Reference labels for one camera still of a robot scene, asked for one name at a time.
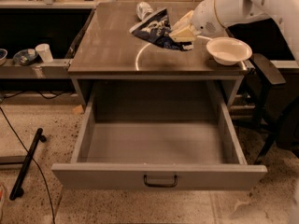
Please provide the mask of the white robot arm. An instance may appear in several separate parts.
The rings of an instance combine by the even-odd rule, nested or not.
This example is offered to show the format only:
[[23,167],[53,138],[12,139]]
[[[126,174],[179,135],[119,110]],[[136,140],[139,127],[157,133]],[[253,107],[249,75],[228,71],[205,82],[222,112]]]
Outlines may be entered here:
[[241,23],[272,19],[299,60],[299,0],[204,0],[172,27],[176,42],[193,42]]

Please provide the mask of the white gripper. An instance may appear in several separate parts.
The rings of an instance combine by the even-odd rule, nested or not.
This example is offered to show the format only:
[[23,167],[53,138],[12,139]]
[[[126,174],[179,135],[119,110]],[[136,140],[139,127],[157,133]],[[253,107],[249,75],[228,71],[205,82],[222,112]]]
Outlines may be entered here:
[[172,26],[169,36],[175,42],[193,42],[198,35],[213,36],[228,26],[224,0],[204,0]]

